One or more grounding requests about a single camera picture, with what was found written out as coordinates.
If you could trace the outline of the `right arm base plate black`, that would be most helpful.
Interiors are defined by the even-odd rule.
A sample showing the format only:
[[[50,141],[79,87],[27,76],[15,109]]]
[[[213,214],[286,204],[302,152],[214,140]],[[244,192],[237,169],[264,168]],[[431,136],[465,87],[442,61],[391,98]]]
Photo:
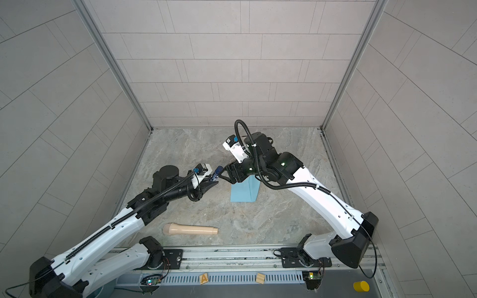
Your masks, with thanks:
[[[311,259],[308,263],[301,261],[298,251],[295,248],[279,248],[273,252],[274,256],[282,262],[283,268],[330,268],[332,262],[330,258]]]

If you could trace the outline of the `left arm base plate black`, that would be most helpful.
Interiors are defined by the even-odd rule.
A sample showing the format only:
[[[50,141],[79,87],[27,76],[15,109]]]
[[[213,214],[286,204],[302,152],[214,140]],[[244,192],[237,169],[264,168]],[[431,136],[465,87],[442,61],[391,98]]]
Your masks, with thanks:
[[[165,249],[161,255],[153,257],[151,264],[146,267],[151,270],[168,270],[179,269],[183,259],[183,250],[181,249]]]

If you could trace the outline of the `teal paper envelope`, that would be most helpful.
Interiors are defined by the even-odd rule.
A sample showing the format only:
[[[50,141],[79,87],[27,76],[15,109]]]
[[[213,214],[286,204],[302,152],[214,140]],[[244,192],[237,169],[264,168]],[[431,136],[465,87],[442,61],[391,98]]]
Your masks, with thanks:
[[[255,202],[257,200],[260,182],[254,176],[231,187],[231,202]]]

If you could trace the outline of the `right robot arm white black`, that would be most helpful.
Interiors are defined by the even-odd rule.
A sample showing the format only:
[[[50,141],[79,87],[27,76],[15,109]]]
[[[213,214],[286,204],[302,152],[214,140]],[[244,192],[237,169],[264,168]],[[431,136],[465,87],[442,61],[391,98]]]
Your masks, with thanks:
[[[254,177],[274,191],[291,191],[333,229],[327,234],[305,235],[293,258],[311,267],[322,258],[336,257],[350,268],[360,268],[368,247],[375,245],[377,216],[372,212],[362,213],[336,197],[300,159],[289,152],[278,153],[271,138],[261,132],[251,133],[243,120],[234,122],[234,131],[224,142],[224,148],[235,158],[225,167],[224,180],[235,185]]]

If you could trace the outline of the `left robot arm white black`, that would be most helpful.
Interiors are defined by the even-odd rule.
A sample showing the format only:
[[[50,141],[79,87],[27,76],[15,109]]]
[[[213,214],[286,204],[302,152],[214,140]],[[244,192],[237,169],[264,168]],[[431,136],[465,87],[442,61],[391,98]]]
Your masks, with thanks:
[[[138,232],[164,213],[171,201],[187,197],[198,202],[218,184],[222,167],[212,170],[198,164],[185,177],[179,169],[166,165],[153,175],[152,187],[145,189],[103,227],[66,252],[50,260],[39,258],[30,267],[25,283],[32,298],[86,298],[124,273],[146,266],[157,269],[166,264],[163,247],[153,237],[145,237],[115,257],[105,258],[117,244]]]

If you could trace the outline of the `blue white glue stick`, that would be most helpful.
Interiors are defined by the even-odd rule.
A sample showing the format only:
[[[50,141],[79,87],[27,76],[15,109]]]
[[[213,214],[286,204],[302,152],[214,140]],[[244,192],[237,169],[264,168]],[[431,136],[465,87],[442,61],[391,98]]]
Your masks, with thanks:
[[[224,168],[222,166],[218,166],[213,172],[210,181],[211,182],[217,181],[223,171],[224,171]]]

